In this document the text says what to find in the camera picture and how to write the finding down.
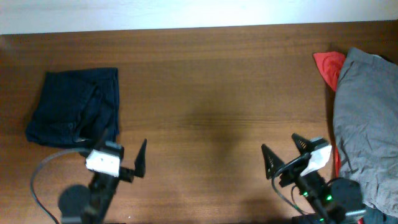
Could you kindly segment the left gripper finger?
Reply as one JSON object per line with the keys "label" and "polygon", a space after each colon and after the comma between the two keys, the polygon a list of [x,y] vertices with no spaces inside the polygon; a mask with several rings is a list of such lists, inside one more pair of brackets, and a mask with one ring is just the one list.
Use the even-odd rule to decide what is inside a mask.
{"label": "left gripper finger", "polygon": [[134,162],[135,169],[134,175],[139,178],[143,178],[146,174],[146,147],[147,147],[147,139],[144,139],[142,146],[139,150],[139,153]]}
{"label": "left gripper finger", "polygon": [[105,129],[103,131],[102,135],[94,143],[93,149],[99,149],[104,144],[104,142],[106,141],[107,137],[108,137],[108,130]]}

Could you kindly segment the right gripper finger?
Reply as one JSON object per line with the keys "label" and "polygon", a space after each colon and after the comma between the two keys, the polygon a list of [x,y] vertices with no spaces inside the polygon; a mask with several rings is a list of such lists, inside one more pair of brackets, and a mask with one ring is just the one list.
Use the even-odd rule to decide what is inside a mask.
{"label": "right gripper finger", "polygon": [[267,145],[263,144],[261,150],[264,158],[266,178],[271,179],[285,164]]}
{"label": "right gripper finger", "polygon": [[313,151],[313,144],[310,140],[305,139],[297,133],[292,134],[292,140],[296,145],[300,154],[311,153]]}

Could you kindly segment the grey shorts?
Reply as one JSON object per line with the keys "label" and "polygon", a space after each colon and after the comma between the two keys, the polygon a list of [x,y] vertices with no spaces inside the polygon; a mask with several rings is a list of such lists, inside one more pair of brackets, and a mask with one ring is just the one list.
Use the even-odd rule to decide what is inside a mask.
{"label": "grey shorts", "polygon": [[364,203],[397,216],[397,65],[348,51],[336,87],[333,132],[341,177],[359,182]]}

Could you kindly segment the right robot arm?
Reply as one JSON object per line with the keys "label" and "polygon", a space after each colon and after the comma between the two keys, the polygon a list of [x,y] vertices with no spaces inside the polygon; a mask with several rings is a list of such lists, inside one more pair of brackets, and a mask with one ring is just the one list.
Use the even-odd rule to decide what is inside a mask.
{"label": "right robot arm", "polygon": [[[299,212],[293,223],[357,223],[366,213],[360,184],[357,181],[336,177],[326,181],[318,170],[325,167],[332,153],[332,145],[324,138],[306,139],[292,134],[300,155],[284,163],[267,145],[261,146],[266,178],[271,181],[274,192]],[[275,185],[289,185],[298,189],[313,208],[306,214],[294,201],[287,199]]]}

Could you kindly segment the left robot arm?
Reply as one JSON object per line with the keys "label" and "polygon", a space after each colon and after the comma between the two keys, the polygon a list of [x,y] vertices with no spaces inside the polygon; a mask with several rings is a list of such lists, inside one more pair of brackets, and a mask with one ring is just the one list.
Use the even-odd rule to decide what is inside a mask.
{"label": "left robot arm", "polygon": [[85,157],[86,168],[93,173],[87,185],[72,185],[66,188],[58,198],[62,223],[103,223],[109,206],[120,182],[133,182],[134,178],[143,178],[146,173],[145,139],[134,161],[134,168],[123,167],[122,145],[105,140],[104,131],[100,139],[88,148]]}

